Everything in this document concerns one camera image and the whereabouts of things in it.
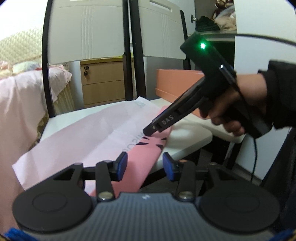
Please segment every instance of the white logo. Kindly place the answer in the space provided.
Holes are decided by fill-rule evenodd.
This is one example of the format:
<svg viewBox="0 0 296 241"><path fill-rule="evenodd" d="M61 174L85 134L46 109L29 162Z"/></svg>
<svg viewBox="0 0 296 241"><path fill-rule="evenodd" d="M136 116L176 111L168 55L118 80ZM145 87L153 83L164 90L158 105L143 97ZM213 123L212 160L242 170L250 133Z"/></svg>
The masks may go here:
<svg viewBox="0 0 296 241"><path fill-rule="evenodd" d="M145 196L142 196L143 199L147 200L150 198L150 196L148 194L146 194Z"/></svg>
<svg viewBox="0 0 296 241"><path fill-rule="evenodd" d="M172 115L170 115L168 118L166 118L165 120L162 121L162 123L164 125L166 125L167 123L169 123L170 121L172 121L174 119L174 117L172 117Z"/></svg>

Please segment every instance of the black circular disc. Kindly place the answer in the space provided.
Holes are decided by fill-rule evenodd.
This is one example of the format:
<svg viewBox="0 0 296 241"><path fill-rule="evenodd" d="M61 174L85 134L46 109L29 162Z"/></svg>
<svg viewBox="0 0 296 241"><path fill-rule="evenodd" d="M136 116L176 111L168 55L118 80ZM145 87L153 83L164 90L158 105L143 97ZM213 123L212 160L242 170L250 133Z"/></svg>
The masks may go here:
<svg viewBox="0 0 296 241"><path fill-rule="evenodd" d="M90 196L75 185L36 185L20 194L12 206L17 223L25 229L51 233L82 223L92 209Z"/></svg>
<svg viewBox="0 0 296 241"><path fill-rule="evenodd" d="M280 211L272 194L244 181L223 181L202 196L199 207L211 224L235 233L262 231L273 224Z"/></svg>

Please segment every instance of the blue yarn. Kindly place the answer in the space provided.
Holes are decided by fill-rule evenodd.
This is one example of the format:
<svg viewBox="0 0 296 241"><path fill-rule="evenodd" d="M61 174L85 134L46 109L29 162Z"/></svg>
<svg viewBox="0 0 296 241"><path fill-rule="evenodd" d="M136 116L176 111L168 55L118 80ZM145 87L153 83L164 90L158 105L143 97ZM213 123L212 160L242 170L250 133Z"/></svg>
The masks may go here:
<svg viewBox="0 0 296 241"><path fill-rule="evenodd" d="M294 230L293 229L287 229L285 231L282 231L282 232L278 233L276 236L271 238L269 241L282 241L282 240L284 241L284 240L290 238L293 235L294 235Z"/></svg>
<svg viewBox="0 0 296 241"><path fill-rule="evenodd" d="M9 238L11 241L38 241L32 236L20 231L18 229L11 228L5 233L5 236Z"/></svg>

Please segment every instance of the black sleeve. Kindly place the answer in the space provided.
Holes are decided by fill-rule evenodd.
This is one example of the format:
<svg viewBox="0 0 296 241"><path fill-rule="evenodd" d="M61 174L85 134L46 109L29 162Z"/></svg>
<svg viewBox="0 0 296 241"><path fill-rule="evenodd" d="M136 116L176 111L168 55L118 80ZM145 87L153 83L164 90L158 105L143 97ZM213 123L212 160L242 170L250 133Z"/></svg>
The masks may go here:
<svg viewBox="0 0 296 241"><path fill-rule="evenodd" d="M296 65L270 61L259 73L267 85L266 119L275 128L296 127Z"/></svg>

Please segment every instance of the pink fabric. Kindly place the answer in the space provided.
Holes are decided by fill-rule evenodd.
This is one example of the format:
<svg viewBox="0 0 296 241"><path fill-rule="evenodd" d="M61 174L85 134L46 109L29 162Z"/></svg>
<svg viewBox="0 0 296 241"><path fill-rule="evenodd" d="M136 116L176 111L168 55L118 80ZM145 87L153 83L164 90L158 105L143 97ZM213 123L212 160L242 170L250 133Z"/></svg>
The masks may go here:
<svg viewBox="0 0 296 241"><path fill-rule="evenodd" d="M63 70L49 70L50 83L61 79L57 77L57 72ZM69 80L64 79L64 86ZM53 89L58 89L56 85L53 84ZM0 81L1 233L16 226L11 205L23 189L12 165L29 150L37 138L38 123L45 115L46 107L43 103L45 105L41 71L29 71Z"/></svg>
<svg viewBox="0 0 296 241"><path fill-rule="evenodd" d="M137 192L148 176L151 168L158 160L171 128L159 133L154 133L151 137L143 137L140 142L128 152L128 164L123 178L120 182L112 182L115 196L120 192Z"/></svg>

